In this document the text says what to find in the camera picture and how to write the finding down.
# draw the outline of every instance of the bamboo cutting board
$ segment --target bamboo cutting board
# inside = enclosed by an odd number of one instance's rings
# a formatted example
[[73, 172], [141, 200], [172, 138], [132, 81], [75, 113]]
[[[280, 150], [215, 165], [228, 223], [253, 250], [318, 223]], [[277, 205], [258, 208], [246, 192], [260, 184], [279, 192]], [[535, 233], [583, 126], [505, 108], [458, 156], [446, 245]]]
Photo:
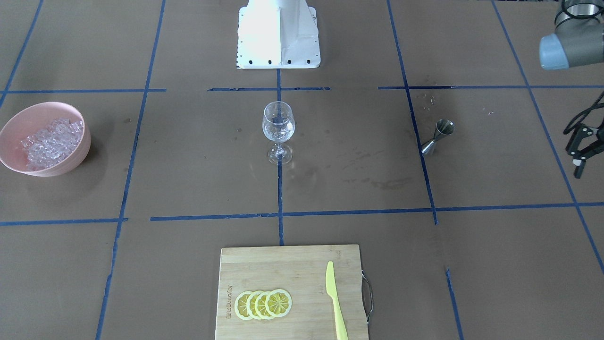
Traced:
[[[332, 299], [325, 289], [328, 261], [333, 261], [349, 340], [368, 340], [357, 244], [223, 248], [215, 340], [336, 340]], [[286, 316], [244, 321], [235, 315], [235, 299], [241, 292], [278, 288], [292, 296]]]

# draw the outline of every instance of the jigger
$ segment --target jigger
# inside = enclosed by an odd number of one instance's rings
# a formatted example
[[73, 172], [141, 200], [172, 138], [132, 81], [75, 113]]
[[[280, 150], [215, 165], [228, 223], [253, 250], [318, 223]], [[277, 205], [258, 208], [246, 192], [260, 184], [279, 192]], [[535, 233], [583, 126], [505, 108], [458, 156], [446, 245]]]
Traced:
[[427, 155], [434, 150], [434, 145], [439, 140], [445, 138], [455, 131], [455, 124], [448, 119], [441, 119], [436, 122], [436, 129], [434, 129], [434, 137], [428, 142], [422, 144], [422, 154]]

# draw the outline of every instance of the blue tape line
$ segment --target blue tape line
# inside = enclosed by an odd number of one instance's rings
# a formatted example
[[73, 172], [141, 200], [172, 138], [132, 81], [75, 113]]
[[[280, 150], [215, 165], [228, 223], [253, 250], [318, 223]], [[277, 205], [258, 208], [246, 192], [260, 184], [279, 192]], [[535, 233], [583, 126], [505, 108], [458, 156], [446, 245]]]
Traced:
[[428, 168], [426, 167], [426, 162], [423, 159], [423, 155], [422, 155], [422, 141], [419, 139], [419, 131], [417, 129], [415, 112], [413, 110], [411, 92], [409, 91], [409, 83], [407, 82], [407, 75], [405, 72], [405, 64], [403, 63], [403, 56], [402, 56], [402, 53], [400, 52], [399, 38], [398, 38], [398, 34], [396, 33], [396, 26], [394, 24], [394, 16], [392, 15], [392, 6], [390, 5], [390, 0], [387, 0], [387, 4], [388, 4], [388, 13], [390, 14], [390, 24], [392, 25], [392, 33], [394, 34], [394, 42], [396, 43], [396, 51], [399, 54], [400, 71], [403, 76], [403, 82], [405, 83], [407, 101], [409, 102], [409, 111], [411, 112], [411, 121], [413, 122], [413, 131], [415, 132], [415, 135], [416, 135], [417, 150], [419, 152], [420, 160], [422, 162], [423, 177], [424, 177], [424, 180], [426, 181], [426, 190], [428, 191], [428, 198], [430, 199], [430, 206], [432, 207], [432, 216], [434, 217], [434, 224], [438, 224], [439, 219], [436, 215], [436, 208], [434, 206], [434, 197], [432, 196], [432, 188], [430, 188], [430, 179], [428, 178]]
[[281, 87], [281, 91], [330, 91], [331, 87]]
[[[165, 10], [165, 0], [162, 0], [161, 2], [161, 10], [159, 12], [159, 21], [157, 24], [157, 31], [155, 32], [155, 42], [153, 43], [153, 50], [151, 52], [151, 59], [149, 60], [149, 70], [147, 72], [147, 82], [145, 83], [145, 90], [149, 89], [149, 84], [151, 83], [151, 74], [153, 73], [153, 63], [155, 61], [155, 53], [157, 51], [157, 45], [158, 45], [158, 41], [159, 41], [159, 33], [161, 31], [161, 24], [162, 21], [164, 19], [164, 10]], [[140, 135], [141, 132], [141, 124], [143, 122], [143, 114], [145, 111], [145, 105], [147, 103], [147, 95], [148, 95], [148, 91], [143, 92], [143, 101], [141, 103], [141, 111], [138, 114], [138, 123], [137, 123], [137, 131], [134, 135], [134, 144], [132, 146], [132, 154], [130, 155], [130, 165], [128, 167], [128, 175], [126, 177], [126, 184], [124, 185], [124, 197], [122, 199], [122, 203], [121, 203], [121, 209], [120, 209], [120, 221], [117, 223], [117, 228], [115, 230], [115, 239], [114, 239], [114, 246], [113, 246], [113, 252], [111, 255], [111, 271], [109, 272], [109, 275], [107, 276], [107, 281], [105, 283], [105, 292], [104, 292], [104, 297], [103, 297], [103, 304], [101, 306], [101, 313], [100, 316], [98, 317], [98, 326], [97, 326], [97, 334], [95, 339], [96, 340], [100, 340], [101, 339], [101, 334], [103, 331], [103, 324], [104, 324], [104, 319], [105, 319], [105, 312], [107, 311], [107, 301], [109, 299], [109, 292], [111, 290], [111, 280], [113, 278], [113, 272], [115, 269], [115, 259], [117, 258], [117, 249], [118, 249], [118, 240], [120, 238], [120, 234], [121, 234], [121, 227], [123, 224], [123, 217], [124, 217], [124, 213], [126, 211], [126, 202], [128, 199], [128, 190], [130, 188], [130, 180], [132, 178], [132, 169], [134, 168], [134, 159], [136, 157], [137, 154], [137, 146], [138, 146], [138, 136]]]
[[277, 165], [277, 195], [279, 205], [279, 245], [284, 246], [284, 232], [283, 232], [283, 167], [281, 166], [281, 160]]
[[235, 218], [277, 217], [276, 212], [265, 212], [260, 214], [230, 214], [230, 215], [197, 215], [197, 216], [159, 216], [152, 217], [151, 222], [156, 221], [187, 221], [187, 220], [230, 220]]
[[604, 85], [530, 85], [530, 88], [604, 88]]
[[40, 226], [48, 224], [83, 224], [83, 223], [115, 223], [119, 218], [91, 218], [82, 220], [40, 220], [40, 221], [5, 221], [0, 226]]
[[572, 208], [574, 203], [552, 203], [552, 204], [518, 204], [509, 206], [463, 206], [436, 208], [437, 211], [479, 211], [479, 210], [508, 210], [508, 209], [546, 209], [546, 208]]
[[2, 107], [2, 104], [4, 104], [4, 99], [6, 98], [8, 89], [10, 89], [10, 84], [13, 83], [14, 75], [17, 73], [17, 68], [19, 67], [21, 58], [23, 58], [23, 53], [25, 52], [27, 43], [30, 41], [31, 32], [33, 32], [34, 27], [36, 26], [36, 22], [37, 22], [38, 16], [40, 15], [40, 11], [42, 9], [43, 3], [44, 3], [44, 0], [40, 0], [40, 2], [38, 3], [38, 7], [36, 9], [36, 14], [34, 15], [34, 19], [31, 21], [30, 30], [27, 31], [27, 35], [25, 36], [25, 41], [23, 41], [23, 46], [21, 46], [21, 51], [19, 51], [17, 60], [14, 62], [13, 71], [11, 71], [10, 77], [8, 77], [8, 82], [6, 83], [6, 87], [4, 87], [4, 92], [2, 94], [2, 97], [0, 97], [0, 108]]
[[215, 87], [210, 88], [207, 92], [223, 92], [223, 91], [275, 91], [274, 87]]
[[596, 256], [596, 259], [598, 260], [598, 264], [600, 265], [600, 270], [602, 271], [602, 273], [604, 273], [604, 263], [602, 262], [602, 257], [600, 256], [600, 252], [598, 251], [598, 249], [596, 247], [596, 244], [595, 244], [593, 238], [591, 237], [590, 229], [587, 226], [587, 223], [585, 222], [585, 219], [583, 217], [583, 213], [581, 212], [581, 208], [580, 208], [580, 206], [579, 206], [579, 204], [577, 202], [577, 199], [576, 199], [576, 197], [574, 195], [573, 188], [571, 187], [570, 182], [568, 181], [568, 177], [566, 175], [566, 172], [564, 171], [564, 167], [562, 166], [562, 162], [560, 161], [560, 157], [558, 156], [558, 153], [556, 152], [556, 147], [554, 146], [554, 143], [551, 140], [550, 133], [547, 130], [547, 127], [545, 125], [545, 121], [543, 120], [543, 115], [541, 114], [541, 110], [539, 109], [539, 105], [537, 104], [537, 100], [535, 99], [535, 96], [533, 95], [533, 90], [529, 86], [529, 80], [527, 79], [527, 76], [524, 73], [524, 69], [522, 67], [522, 64], [520, 63], [520, 59], [518, 58], [518, 55], [516, 54], [516, 50], [514, 49], [514, 45], [512, 44], [512, 40], [510, 39], [510, 36], [507, 33], [506, 25], [503, 23], [503, 19], [501, 18], [501, 15], [499, 13], [499, 10], [497, 9], [497, 5], [495, 4], [495, 1], [491, 0], [491, 4], [493, 5], [493, 9], [495, 10], [495, 13], [497, 14], [497, 18], [499, 19], [499, 23], [501, 24], [501, 28], [503, 29], [503, 33], [506, 35], [507, 43], [510, 45], [510, 49], [512, 49], [512, 53], [514, 55], [514, 58], [516, 59], [516, 63], [518, 64], [518, 68], [520, 69], [520, 74], [522, 74], [522, 78], [524, 79], [524, 83], [528, 87], [528, 93], [530, 94], [530, 98], [533, 101], [533, 105], [535, 106], [535, 110], [537, 111], [537, 115], [539, 116], [539, 121], [541, 122], [541, 126], [543, 127], [543, 130], [545, 132], [545, 136], [547, 137], [547, 142], [550, 144], [551, 151], [553, 152], [554, 157], [556, 159], [556, 162], [558, 163], [558, 168], [560, 169], [560, 172], [562, 173], [562, 177], [564, 178], [564, 182], [567, 185], [568, 192], [570, 193], [570, 196], [573, 199], [573, 203], [575, 205], [575, 208], [577, 209], [577, 214], [579, 214], [579, 218], [581, 220], [581, 223], [583, 224], [583, 229], [585, 230], [585, 233], [587, 234], [587, 238], [590, 241], [591, 248], [592, 248], [592, 250], [594, 252], [594, 255]]
[[12, 90], [9, 94], [34, 94], [34, 93], [122, 93], [122, 92], [166, 92], [165, 88], [103, 88], [98, 90]]
[[585, 218], [583, 217], [581, 208], [579, 207], [579, 205], [577, 205], [576, 208], [577, 208], [577, 213], [579, 214], [579, 218], [581, 219], [581, 223], [583, 224], [583, 229], [585, 230], [585, 234], [587, 235], [587, 239], [590, 241], [591, 249], [593, 250], [594, 255], [596, 256], [596, 259], [598, 260], [598, 265], [600, 266], [600, 270], [604, 274], [604, 263], [602, 262], [602, 257], [600, 256], [600, 252], [598, 251], [598, 248], [596, 247], [596, 242], [594, 242], [594, 238], [591, 236], [590, 229], [587, 226], [587, 222], [585, 221]]
[[325, 215], [371, 215], [371, 214], [407, 214], [410, 212], [432, 212], [431, 208], [412, 209], [374, 209], [374, 210], [340, 210], [340, 211], [298, 211], [284, 212], [283, 216], [325, 216]]
[[277, 101], [281, 101], [281, 70], [277, 69]]
[[579, 203], [579, 206], [604, 206], [604, 202], [585, 202]]
[[[604, 202], [579, 203], [580, 206], [604, 206]], [[574, 203], [546, 203], [546, 204], [516, 204], [502, 206], [459, 206], [440, 207], [436, 211], [489, 211], [489, 210], [519, 210], [519, 209], [554, 209], [573, 208]], [[335, 211], [295, 211], [283, 212], [284, 217], [296, 216], [326, 216], [326, 215], [372, 215], [372, 214], [409, 214], [415, 212], [432, 212], [431, 208], [408, 209], [367, 209], [367, 210], [335, 210]], [[230, 218], [260, 218], [278, 217], [279, 212], [264, 212], [259, 214], [228, 214], [228, 215], [191, 215], [191, 216], [160, 216], [151, 217], [150, 221], [181, 221], [181, 220], [222, 220]]]
[[[471, 89], [503, 89], [526, 88], [524, 85], [435, 85], [435, 86], [409, 86], [411, 90], [471, 90]], [[403, 86], [380, 86], [378, 90], [405, 90]]]
[[[505, 88], [604, 88], [604, 85], [434, 85], [409, 86], [411, 90], [473, 90]], [[404, 86], [379, 86], [378, 90], [405, 90]]]
[[449, 296], [451, 297], [451, 304], [453, 305], [453, 314], [455, 315], [455, 323], [457, 324], [457, 333], [459, 334], [459, 340], [463, 340], [463, 331], [461, 330], [461, 321], [459, 319], [459, 311], [457, 310], [457, 301], [455, 300], [455, 292], [453, 291], [453, 285], [451, 284], [451, 270], [447, 267], [447, 286], [449, 286]]
[[330, 91], [331, 87], [214, 87], [207, 92], [229, 91]]

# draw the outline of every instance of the yellow plastic knife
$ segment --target yellow plastic knife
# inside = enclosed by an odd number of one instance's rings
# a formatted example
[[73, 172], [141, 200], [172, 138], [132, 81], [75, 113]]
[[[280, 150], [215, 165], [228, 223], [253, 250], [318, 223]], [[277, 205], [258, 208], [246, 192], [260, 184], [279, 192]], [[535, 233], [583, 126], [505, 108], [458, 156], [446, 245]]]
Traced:
[[338, 290], [336, 289], [336, 277], [333, 274], [333, 262], [327, 263], [327, 271], [325, 272], [325, 288], [329, 296], [333, 300], [333, 315], [336, 321], [336, 336], [338, 340], [348, 340], [348, 333], [344, 325], [344, 317], [339, 308]]

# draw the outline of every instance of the glass stem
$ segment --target glass stem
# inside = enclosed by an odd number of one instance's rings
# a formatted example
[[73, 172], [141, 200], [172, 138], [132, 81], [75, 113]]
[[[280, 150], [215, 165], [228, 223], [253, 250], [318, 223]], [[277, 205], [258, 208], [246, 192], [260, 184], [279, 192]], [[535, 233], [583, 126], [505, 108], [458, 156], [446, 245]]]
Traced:
[[281, 156], [283, 155], [283, 148], [281, 147], [281, 143], [276, 143], [277, 145], [277, 150], [275, 151], [275, 155], [277, 156]]

